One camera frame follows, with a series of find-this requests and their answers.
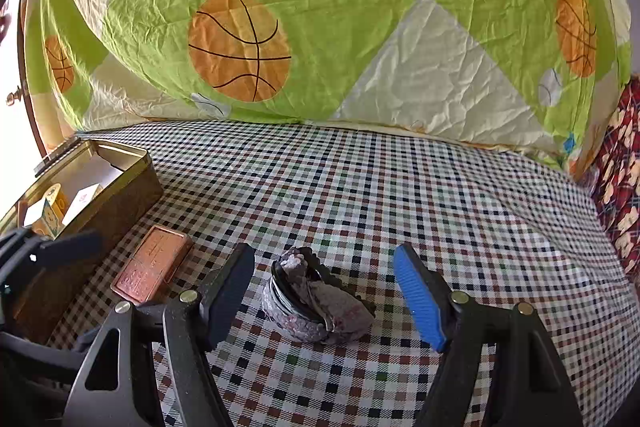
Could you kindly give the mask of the yellow face toy block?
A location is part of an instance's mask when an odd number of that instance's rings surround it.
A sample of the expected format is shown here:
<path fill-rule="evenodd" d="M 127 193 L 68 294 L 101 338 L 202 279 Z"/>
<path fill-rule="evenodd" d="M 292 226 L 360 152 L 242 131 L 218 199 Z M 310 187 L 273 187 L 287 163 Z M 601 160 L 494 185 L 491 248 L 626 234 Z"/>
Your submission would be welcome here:
<path fill-rule="evenodd" d="M 59 183 L 52 184 L 43 194 L 43 197 L 55 213 L 58 221 L 62 222 L 68 209 L 68 202 L 62 185 Z"/>

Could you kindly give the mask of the gold metal storage tin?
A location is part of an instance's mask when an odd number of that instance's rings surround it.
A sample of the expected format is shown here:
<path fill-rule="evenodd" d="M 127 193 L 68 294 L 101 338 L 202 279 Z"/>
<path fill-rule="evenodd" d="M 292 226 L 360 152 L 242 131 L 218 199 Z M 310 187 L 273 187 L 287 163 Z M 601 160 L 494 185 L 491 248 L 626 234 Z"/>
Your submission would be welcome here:
<path fill-rule="evenodd" d="M 83 231 L 97 231 L 102 243 L 98 253 L 85 259 L 59 268 L 37 269 L 32 281 L 10 299 L 9 324 L 35 343 L 49 339 L 94 268 L 163 195 L 146 150 L 102 139 L 81 141 L 44 169 L 17 199 L 35 205 L 57 183 L 67 202 L 83 188 L 102 186 L 60 233 L 66 239 Z"/>

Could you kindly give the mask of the copper embossed tin box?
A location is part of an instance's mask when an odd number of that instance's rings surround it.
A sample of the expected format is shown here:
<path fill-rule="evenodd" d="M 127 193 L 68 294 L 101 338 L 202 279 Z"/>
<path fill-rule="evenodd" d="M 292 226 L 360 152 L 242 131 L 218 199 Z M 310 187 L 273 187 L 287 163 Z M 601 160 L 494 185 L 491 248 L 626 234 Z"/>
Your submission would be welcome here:
<path fill-rule="evenodd" d="M 112 280 L 111 290 L 136 306 L 157 303 L 192 246 L 189 235 L 153 225 Z"/>

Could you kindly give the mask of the checkered tablecloth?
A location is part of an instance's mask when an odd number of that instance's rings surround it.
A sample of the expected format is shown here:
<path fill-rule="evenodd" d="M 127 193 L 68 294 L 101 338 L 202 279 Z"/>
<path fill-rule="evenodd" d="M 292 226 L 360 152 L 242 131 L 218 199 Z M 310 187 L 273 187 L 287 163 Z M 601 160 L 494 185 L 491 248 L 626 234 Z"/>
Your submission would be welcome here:
<path fill-rule="evenodd" d="M 151 122 L 107 139 L 141 147 L 164 194 L 56 324 L 69 348 L 116 303 L 111 281 L 153 225 L 189 235 L 171 284 L 194 287 L 237 243 L 256 251 L 229 336 L 208 357 L 238 426 L 409 426 L 439 357 L 414 327 L 393 253 L 409 243 L 480 303 L 528 301 L 546 323 L 584 422 L 603 426 L 639 375 L 639 303 L 593 201 L 526 157 L 401 135 L 237 122 Z M 310 247 L 375 306 L 370 335 L 306 346 L 260 306 L 271 261 Z"/>

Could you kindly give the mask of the red floral cushion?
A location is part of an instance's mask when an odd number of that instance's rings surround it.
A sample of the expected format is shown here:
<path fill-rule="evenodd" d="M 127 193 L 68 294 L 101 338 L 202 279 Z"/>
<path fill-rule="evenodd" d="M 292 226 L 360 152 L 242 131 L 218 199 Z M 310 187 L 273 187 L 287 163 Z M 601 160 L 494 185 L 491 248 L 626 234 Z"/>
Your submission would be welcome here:
<path fill-rule="evenodd" d="M 640 89 L 632 75 L 608 123 L 594 161 L 593 199 L 601 225 L 628 280 L 639 288 Z"/>

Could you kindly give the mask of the green basketball quilt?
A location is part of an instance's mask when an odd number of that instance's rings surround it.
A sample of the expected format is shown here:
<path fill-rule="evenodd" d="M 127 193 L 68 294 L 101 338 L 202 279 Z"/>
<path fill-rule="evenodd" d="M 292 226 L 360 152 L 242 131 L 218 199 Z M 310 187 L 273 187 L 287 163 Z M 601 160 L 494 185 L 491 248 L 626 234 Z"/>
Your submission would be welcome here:
<path fill-rule="evenodd" d="M 306 122 L 588 169 L 630 77 L 627 0 L 23 0 L 47 148 L 169 119 Z"/>

